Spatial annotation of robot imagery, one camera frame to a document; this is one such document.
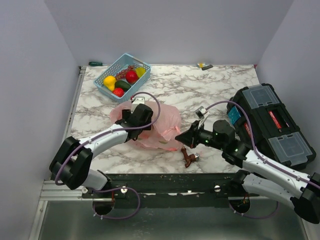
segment pink plastic bag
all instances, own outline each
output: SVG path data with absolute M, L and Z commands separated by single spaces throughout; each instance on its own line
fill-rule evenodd
M 154 120 L 158 115 L 158 105 L 152 101 L 146 101 L 153 115 Z M 179 135 L 181 128 L 181 117 L 179 110 L 175 106 L 160 104 L 161 111 L 158 120 L 151 126 L 150 131 L 143 131 L 136 141 L 130 143 L 147 149 L 165 149 L 168 151 L 177 151 L 182 147 L 182 143 L 175 140 L 175 136 Z M 110 112 L 110 120 L 112 123 L 122 118 L 122 110 L 131 109 L 131 102 L 125 101 L 116 106 Z

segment blue label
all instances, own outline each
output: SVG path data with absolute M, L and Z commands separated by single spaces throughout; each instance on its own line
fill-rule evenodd
M 236 121 L 238 121 L 238 119 L 241 117 L 241 115 L 238 112 L 238 109 L 236 108 L 236 106 L 231 108 L 230 112 L 228 113 L 228 117 L 229 117 L 229 119 L 231 121 L 231 124 L 235 125 Z

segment brown tool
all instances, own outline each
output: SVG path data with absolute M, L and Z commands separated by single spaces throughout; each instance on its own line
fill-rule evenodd
M 185 168 L 188 168 L 192 162 L 198 161 L 200 159 L 198 153 L 188 155 L 187 149 L 184 146 L 181 148 L 181 152 L 183 153 L 184 160 L 186 162 L 184 164 Z

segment avocado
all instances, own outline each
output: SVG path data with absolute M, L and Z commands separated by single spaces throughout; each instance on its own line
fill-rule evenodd
M 123 89 L 123 91 L 125 91 L 125 92 L 128 91 L 128 90 L 131 88 L 131 86 L 130 86 L 129 83 L 127 83 L 127 82 L 125 82 L 125 81 L 122 81 L 122 80 L 116 81 L 115 84 L 114 84 L 114 86 L 115 86 L 116 88 L 121 88 L 121 89 Z

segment gray floor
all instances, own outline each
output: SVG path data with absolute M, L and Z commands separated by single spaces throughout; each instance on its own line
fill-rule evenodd
M 263 216 L 275 202 L 255 200 L 250 214 Z M 131 209 L 116 209 L 127 215 Z M 127 220 L 93 217 L 90 202 L 50 202 L 41 229 L 41 240 L 303 240 L 301 221 L 281 205 L 278 214 L 265 220 L 247 219 L 228 208 L 148 209 Z

